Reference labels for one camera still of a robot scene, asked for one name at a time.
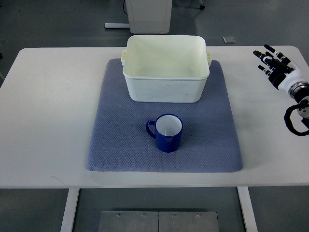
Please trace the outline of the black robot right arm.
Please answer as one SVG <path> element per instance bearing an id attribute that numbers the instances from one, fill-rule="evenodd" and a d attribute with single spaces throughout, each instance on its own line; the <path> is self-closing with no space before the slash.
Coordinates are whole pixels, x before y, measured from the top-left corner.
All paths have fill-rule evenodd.
<path id="1" fill-rule="evenodd" d="M 309 128 L 309 84 L 308 82 L 296 82 L 289 89 L 290 96 L 297 102 L 297 104 L 290 106 L 284 115 L 284 122 L 287 129 L 297 136 L 307 136 L 309 130 L 304 132 L 297 131 L 290 119 L 292 112 L 297 110 L 297 113 L 302 117 L 301 122 Z"/>

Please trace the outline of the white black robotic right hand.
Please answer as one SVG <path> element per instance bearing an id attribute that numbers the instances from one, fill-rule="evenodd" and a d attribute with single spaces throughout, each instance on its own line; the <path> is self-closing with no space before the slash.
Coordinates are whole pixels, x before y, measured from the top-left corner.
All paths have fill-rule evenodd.
<path id="1" fill-rule="evenodd" d="M 278 90 L 289 93 L 290 89 L 300 82 L 305 82 L 301 69 L 282 52 L 265 44 L 265 53 L 254 50 L 262 65 L 258 69 L 263 71 L 269 82 Z"/>

